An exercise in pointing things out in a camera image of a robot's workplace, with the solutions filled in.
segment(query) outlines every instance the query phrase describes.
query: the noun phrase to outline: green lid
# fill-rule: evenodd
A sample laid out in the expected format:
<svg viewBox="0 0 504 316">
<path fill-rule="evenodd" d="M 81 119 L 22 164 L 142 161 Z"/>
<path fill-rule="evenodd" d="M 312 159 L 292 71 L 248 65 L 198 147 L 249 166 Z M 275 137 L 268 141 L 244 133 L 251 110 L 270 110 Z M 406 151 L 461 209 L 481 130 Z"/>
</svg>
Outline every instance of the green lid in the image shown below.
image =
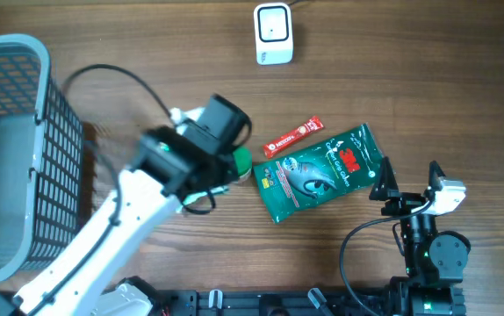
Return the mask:
<svg viewBox="0 0 504 316">
<path fill-rule="evenodd" d="M 240 146 L 234 150 L 233 157 L 238 176 L 242 176 L 252 169 L 252 154 L 246 147 Z"/>
</svg>

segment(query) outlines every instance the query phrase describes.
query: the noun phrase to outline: plastic bin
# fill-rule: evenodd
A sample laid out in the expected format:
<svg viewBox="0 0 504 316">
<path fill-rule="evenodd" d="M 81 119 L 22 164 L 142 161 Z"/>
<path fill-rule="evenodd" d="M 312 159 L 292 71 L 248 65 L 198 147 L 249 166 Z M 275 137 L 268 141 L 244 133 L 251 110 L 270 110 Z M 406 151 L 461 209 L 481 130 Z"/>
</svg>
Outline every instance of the plastic bin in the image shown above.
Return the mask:
<svg viewBox="0 0 504 316">
<path fill-rule="evenodd" d="M 50 69 L 37 39 L 0 36 L 0 282 L 45 268 L 78 231 L 83 126 Z"/>
</svg>

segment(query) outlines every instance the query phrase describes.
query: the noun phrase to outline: red candy wrapper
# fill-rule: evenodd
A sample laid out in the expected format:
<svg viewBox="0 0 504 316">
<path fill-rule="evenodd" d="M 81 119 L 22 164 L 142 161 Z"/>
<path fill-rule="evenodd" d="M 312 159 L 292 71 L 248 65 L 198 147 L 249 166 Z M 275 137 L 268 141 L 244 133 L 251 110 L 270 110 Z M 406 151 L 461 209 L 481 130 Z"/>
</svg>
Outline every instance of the red candy wrapper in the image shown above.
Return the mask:
<svg viewBox="0 0 504 316">
<path fill-rule="evenodd" d="M 310 133 L 322 129 L 323 127 L 324 125 L 320 122 L 319 117 L 315 115 L 302 126 L 299 126 L 278 139 L 263 145 L 263 152 L 266 157 L 272 158 L 280 151 L 286 149 L 297 141 L 302 140 Z"/>
</svg>

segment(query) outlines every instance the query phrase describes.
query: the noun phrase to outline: green packet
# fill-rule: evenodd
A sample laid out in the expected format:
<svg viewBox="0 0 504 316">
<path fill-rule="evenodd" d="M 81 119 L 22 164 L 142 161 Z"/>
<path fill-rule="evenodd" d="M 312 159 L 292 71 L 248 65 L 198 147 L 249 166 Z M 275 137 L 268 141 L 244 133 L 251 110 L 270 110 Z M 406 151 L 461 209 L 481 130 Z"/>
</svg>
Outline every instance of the green packet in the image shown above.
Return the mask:
<svg viewBox="0 0 504 316">
<path fill-rule="evenodd" d="M 260 196 L 279 223 L 375 182 L 383 154 L 365 123 L 287 156 L 254 166 Z"/>
</svg>

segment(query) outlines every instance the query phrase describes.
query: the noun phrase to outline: red logo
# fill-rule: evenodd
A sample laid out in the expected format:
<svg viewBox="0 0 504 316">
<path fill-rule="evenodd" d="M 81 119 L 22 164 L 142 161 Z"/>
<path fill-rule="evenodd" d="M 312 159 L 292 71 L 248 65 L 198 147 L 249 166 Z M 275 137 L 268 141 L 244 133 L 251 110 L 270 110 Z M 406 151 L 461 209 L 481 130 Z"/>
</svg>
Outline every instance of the red logo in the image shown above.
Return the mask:
<svg viewBox="0 0 504 316">
<path fill-rule="evenodd" d="M 343 150 L 340 150 L 340 158 L 342 159 L 343 164 L 346 165 L 349 173 L 354 173 L 360 169 L 357 164 L 356 157 L 351 149 L 347 148 L 345 153 Z"/>
</svg>

